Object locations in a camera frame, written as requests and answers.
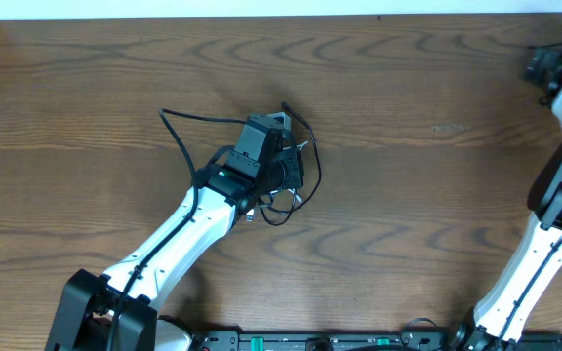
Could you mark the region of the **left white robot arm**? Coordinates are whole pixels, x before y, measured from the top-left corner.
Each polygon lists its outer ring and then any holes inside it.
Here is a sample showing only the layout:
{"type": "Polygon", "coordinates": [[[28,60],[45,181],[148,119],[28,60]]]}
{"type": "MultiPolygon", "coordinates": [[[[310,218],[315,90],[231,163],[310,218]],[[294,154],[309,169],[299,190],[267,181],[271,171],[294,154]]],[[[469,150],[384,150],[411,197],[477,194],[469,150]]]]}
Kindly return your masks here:
{"type": "Polygon", "coordinates": [[[137,249],[97,276],[65,284],[49,350],[187,350],[190,332],[158,316],[183,275],[261,197],[303,185],[301,152],[284,112],[252,114],[235,145],[201,169],[174,213],[137,249]]]}

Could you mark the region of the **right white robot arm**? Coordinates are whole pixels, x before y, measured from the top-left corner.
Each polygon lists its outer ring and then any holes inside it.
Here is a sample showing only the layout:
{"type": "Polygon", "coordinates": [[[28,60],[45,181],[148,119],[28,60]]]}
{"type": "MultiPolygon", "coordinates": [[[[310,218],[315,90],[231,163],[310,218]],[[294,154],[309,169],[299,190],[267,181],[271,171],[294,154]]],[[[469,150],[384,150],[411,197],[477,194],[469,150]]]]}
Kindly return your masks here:
{"type": "MultiPolygon", "coordinates": [[[[527,80],[541,86],[541,105],[562,130],[562,42],[537,46],[527,80]]],[[[562,142],[534,182],[531,212],[513,256],[498,281],[471,310],[467,321],[442,341],[443,350],[562,350],[562,334],[526,333],[526,321],[562,267],[562,142]]]]}

